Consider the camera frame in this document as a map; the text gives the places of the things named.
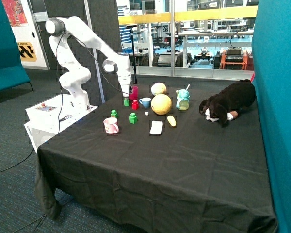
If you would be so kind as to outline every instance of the melon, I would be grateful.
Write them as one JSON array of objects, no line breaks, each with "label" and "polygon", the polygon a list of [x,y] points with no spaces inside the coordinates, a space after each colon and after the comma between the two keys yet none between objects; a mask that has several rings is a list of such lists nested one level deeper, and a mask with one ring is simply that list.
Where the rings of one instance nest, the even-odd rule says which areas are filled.
[{"label": "melon", "polygon": [[163,83],[155,83],[151,87],[151,92],[152,92],[153,96],[156,96],[158,94],[166,94],[167,88],[166,88],[165,84],[163,84]]},{"label": "melon", "polygon": [[158,94],[153,97],[151,101],[151,108],[152,110],[158,115],[165,115],[167,114],[172,106],[171,99],[168,95],[165,94]]}]

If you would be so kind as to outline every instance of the pink cup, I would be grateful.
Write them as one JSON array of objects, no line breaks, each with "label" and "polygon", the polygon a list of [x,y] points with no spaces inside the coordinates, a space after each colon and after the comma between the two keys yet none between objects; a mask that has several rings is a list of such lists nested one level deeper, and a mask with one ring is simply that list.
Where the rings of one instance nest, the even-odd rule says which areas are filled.
[{"label": "pink cup", "polygon": [[119,129],[117,125],[117,118],[115,117],[107,118],[103,121],[103,124],[105,125],[106,133],[108,134],[118,133]]},{"label": "pink cup", "polygon": [[129,95],[130,100],[137,100],[138,99],[138,87],[133,86],[132,87],[132,93]]}]

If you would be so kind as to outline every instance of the black plush toy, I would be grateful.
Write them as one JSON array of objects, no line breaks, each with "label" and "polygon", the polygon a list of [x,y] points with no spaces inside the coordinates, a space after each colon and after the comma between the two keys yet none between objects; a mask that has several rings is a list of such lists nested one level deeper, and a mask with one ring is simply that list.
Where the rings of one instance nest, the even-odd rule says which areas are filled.
[{"label": "black plush toy", "polygon": [[256,89],[249,79],[232,83],[219,94],[210,96],[199,105],[199,113],[206,114],[207,120],[219,121],[235,119],[242,108],[251,106],[256,99]]}]

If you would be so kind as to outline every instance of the sippy cup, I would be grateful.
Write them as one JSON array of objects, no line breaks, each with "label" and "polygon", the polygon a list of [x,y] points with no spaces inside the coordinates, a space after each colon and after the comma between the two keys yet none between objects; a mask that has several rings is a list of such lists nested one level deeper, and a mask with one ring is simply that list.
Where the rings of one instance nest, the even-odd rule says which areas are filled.
[{"label": "sippy cup", "polygon": [[189,100],[190,100],[190,94],[189,91],[186,89],[177,90],[177,103],[176,108],[179,110],[187,110],[189,108]]}]

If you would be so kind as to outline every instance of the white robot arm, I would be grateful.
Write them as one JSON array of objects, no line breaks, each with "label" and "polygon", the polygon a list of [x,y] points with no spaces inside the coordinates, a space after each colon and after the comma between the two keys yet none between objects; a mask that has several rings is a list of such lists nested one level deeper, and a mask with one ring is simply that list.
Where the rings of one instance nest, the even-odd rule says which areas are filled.
[{"label": "white robot arm", "polygon": [[45,26],[47,32],[51,35],[49,43],[58,63],[69,70],[69,72],[60,77],[59,81],[62,87],[74,97],[74,105],[79,108],[89,107],[87,92],[82,90],[81,84],[90,79],[91,73],[73,55],[67,42],[71,35],[82,46],[100,50],[106,55],[107,59],[102,64],[103,69],[108,73],[117,73],[123,96],[125,98],[129,97],[131,72],[130,60],[127,54],[116,53],[76,16],[72,16],[69,19],[50,18]]}]

